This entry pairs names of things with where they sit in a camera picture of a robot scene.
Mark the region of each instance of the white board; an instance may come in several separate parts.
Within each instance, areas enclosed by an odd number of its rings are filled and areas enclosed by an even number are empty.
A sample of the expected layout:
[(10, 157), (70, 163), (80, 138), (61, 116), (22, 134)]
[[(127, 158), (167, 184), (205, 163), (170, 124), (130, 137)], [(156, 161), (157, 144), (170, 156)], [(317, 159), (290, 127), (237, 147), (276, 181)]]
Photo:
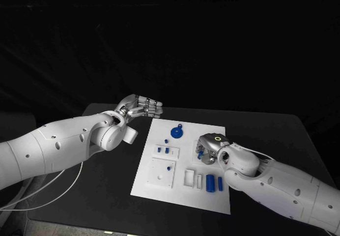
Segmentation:
[[(183, 136), (175, 139), (170, 131), (179, 124)], [(218, 163), (202, 163), (195, 152), (199, 137), (208, 133), (225, 135), (225, 127), (153, 119), (131, 195), (231, 214), (229, 187), (225, 181), (224, 191), (218, 190), (218, 177), (224, 179), (224, 170)], [(169, 156), (165, 153), (166, 148), (170, 148)], [(206, 175), (215, 175), (215, 193), (206, 191)]]

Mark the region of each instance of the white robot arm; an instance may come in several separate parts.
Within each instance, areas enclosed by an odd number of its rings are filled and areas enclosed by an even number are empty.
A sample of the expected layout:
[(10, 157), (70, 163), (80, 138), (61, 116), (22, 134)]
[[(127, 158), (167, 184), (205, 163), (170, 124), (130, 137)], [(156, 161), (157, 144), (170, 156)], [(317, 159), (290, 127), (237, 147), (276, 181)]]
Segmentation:
[(284, 217), (314, 225), (340, 236), (340, 191), (300, 169), (260, 159), (222, 134), (201, 136), (196, 152), (202, 161), (218, 161), (231, 188)]
[(139, 116), (159, 118), (162, 105), (133, 94), (116, 110), (52, 122), (0, 143), (0, 190), (31, 177), (71, 168), (95, 153), (111, 151), (123, 140), (131, 144), (137, 131), (127, 123)]

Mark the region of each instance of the black curtain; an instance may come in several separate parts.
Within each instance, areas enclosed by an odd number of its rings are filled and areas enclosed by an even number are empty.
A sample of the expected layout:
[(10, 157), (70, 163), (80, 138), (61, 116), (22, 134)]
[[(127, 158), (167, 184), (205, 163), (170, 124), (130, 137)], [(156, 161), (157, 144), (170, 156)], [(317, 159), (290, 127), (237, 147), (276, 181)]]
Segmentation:
[(294, 114), (333, 166), (339, 3), (45, 1), (0, 7), (2, 110), (38, 126), (131, 93), (167, 107)]

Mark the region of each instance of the blue round knob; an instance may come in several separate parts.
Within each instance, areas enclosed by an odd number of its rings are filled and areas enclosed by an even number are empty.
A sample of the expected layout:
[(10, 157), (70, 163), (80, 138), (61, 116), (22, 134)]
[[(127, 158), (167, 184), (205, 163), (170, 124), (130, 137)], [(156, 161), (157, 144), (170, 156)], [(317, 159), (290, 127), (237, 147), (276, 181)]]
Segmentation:
[(179, 124), (179, 126), (176, 128), (172, 129), (172, 137), (179, 139), (183, 135), (183, 130), (182, 130), (182, 124)]

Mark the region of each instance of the table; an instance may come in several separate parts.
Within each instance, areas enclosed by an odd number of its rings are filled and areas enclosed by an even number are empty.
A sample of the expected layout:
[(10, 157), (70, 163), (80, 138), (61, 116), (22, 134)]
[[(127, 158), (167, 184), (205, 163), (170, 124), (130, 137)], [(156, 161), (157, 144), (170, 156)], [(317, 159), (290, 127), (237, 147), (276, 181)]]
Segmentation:
[[(113, 110), (116, 104), (91, 104), (84, 116)], [(225, 126), (227, 137), (300, 168), (335, 186), (325, 163), (297, 116), (199, 109), (165, 108), (163, 119)], [(139, 131), (133, 145), (123, 142), (84, 163), (74, 188), (48, 206), (29, 211), (32, 220), (143, 236), (327, 235), (257, 203), (231, 189), (231, 215), (130, 195), (152, 118), (129, 124)], [(80, 171), (70, 168), (36, 195), (33, 206), (49, 202), (67, 190)], [(49, 181), (57, 173), (49, 174)]]

